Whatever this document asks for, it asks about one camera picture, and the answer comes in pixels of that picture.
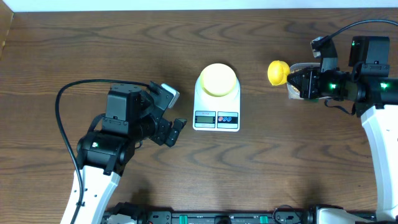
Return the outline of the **yellow plastic measuring scoop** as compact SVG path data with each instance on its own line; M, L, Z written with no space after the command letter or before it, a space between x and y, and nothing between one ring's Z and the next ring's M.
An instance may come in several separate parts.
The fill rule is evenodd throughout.
M272 86L279 86L287 83L287 76L290 74L289 65L280 60L271 62L267 70L267 77Z

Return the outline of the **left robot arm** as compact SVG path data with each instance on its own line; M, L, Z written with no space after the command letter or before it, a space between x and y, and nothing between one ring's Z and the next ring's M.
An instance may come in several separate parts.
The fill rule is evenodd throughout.
M100 223L119 184L126 164L145 139L168 147L175 145L186 119L164 119L180 93L158 85L110 80L106 111L96 116L73 152L60 119L60 98L55 115L75 167L71 195L62 223Z

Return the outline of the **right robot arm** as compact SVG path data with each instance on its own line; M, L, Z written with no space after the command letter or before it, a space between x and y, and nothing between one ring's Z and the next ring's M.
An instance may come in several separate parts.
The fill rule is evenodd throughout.
M329 37L311 43L318 67L292 72L287 83L300 97L352 101L351 115L360 118L371 148L377 188L374 223L397 223L397 79L389 77L388 37L354 36L349 66L337 67L337 53Z

